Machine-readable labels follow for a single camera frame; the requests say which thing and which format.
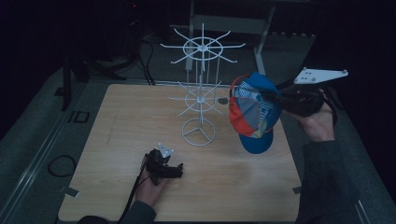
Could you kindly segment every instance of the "baseball cap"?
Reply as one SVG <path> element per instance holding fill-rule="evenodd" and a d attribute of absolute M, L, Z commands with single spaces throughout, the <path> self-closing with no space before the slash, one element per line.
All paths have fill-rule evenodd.
<path fill-rule="evenodd" d="M 243 77 L 246 79 L 235 87 Z M 260 91 L 280 95 L 274 83 L 258 72 L 237 78 L 230 88 L 230 122 L 245 150 L 252 154 L 263 153 L 272 145 L 273 127 L 282 112 L 279 104 L 263 99 Z"/>

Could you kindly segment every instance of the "gray floor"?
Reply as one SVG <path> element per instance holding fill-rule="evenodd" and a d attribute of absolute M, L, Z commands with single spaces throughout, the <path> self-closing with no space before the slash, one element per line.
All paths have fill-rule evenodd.
<path fill-rule="evenodd" d="M 304 36 L 287 38 L 270 35 L 262 54 L 267 76 L 275 84 L 295 77 L 314 40 Z M 175 38 L 169 44 L 180 43 L 179 39 Z M 158 43 L 152 45 L 154 51 L 149 63 L 149 71 L 153 78 L 158 82 L 185 81 L 184 62 L 170 64 L 171 61 L 179 59 L 182 52 L 165 49 Z M 142 58 L 147 61 L 149 54 L 150 46 L 144 44 L 141 50 Z M 251 43 L 242 49 L 225 50 L 223 56 L 237 60 L 238 63 L 220 62 L 219 77 L 222 84 L 229 84 L 234 78 L 249 74 L 256 69 Z M 120 76 L 128 77 L 123 83 L 145 84 L 139 66 L 120 72 Z M 62 223 L 57 220 L 57 213 L 64 196 L 58 192 L 58 189 L 68 186 L 71 177 L 50 175 L 47 170 L 48 165 L 62 155 L 71 156 L 78 161 L 106 88 L 111 83 L 115 81 L 100 75 L 94 76 L 89 83 L 74 81 L 73 103 L 69 106 L 69 110 L 64 112 L 61 111 L 62 98 L 53 95 L 62 85 L 62 72 L 55 73 L 45 83 L 21 118 L 0 142 L 2 223 Z M 87 123 L 75 123 L 69 120 L 72 111 L 89 112 L 91 116 Z M 395 204 L 379 179 L 359 135 L 345 111 L 339 110 L 338 115 L 336 138 L 345 147 L 347 169 L 361 191 L 361 203 L 368 218 L 375 224 L 395 223 Z M 299 130 L 295 120 L 283 115 L 281 120 L 297 170 L 302 177 L 304 167 L 301 147 L 307 139 Z M 40 161 L 40 165 L 30 166 L 29 164 L 34 160 Z M 70 160 L 61 159 L 52 168 L 60 174 L 67 174 L 73 166 Z M 36 175 L 25 173 L 28 169 L 37 171 Z"/>

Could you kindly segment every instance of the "dark background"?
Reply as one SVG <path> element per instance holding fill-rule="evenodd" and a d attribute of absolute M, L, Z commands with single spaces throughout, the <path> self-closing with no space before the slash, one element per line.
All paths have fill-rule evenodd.
<path fill-rule="evenodd" d="M 244 11 L 228 1 L 219 1 L 217 6 L 220 4 L 228 9 L 237 8 L 239 13 Z M 335 80 L 332 85 L 396 201 L 395 5 L 391 1 L 277 4 L 272 32 L 318 36 L 303 66 L 348 70 L 348 77 Z M 134 54 L 138 49 L 144 29 L 140 26 L 142 22 L 126 31 L 128 24 L 147 22 L 166 38 L 169 24 L 189 23 L 189 12 L 189 1 L 185 0 L 2 1 L 0 138 L 45 80 L 62 67 L 70 45 L 77 46 L 94 60 L 111 61 L 114 55 Z M 107 35 L 109 32 L 119 32 L 122 41 L 118 42 L 123 45 L 115 44 L 117 41 Z"/>

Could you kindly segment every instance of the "metal bracket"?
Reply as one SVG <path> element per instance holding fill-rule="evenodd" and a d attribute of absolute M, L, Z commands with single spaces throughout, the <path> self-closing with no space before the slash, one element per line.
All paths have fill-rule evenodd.
<path fill-rule="evenodd" d="M 164 147 L 161 143 L 158 144 L 158 149 L 161 151 L 163 158 L 166 158 L 175 152 L 172 148 Z"/>
<path fill-rule="evenodd" d="M 331 71 L 304 68 L 297 78 L 294 79 L 294 84 L 317 84 L 319 82 L 329 81 L 339 77 L 346 77 L 347 75 L 347 70 Z"/>

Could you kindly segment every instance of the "sleeve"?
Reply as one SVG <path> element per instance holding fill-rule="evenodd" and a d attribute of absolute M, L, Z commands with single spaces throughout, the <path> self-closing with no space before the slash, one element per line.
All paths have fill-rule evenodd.
<path fill-rule="evenodd" d="M 355 204 L 358 189 L 351 182 L 336 141 L 304 146 L 304 179 L 296 224 L 361 223 Z"/>
<path fill-rule="evenodd" d="M 154 209 L 148 204 L 134 201 L 121 224 L 151 224 L 156 216 Z"/>

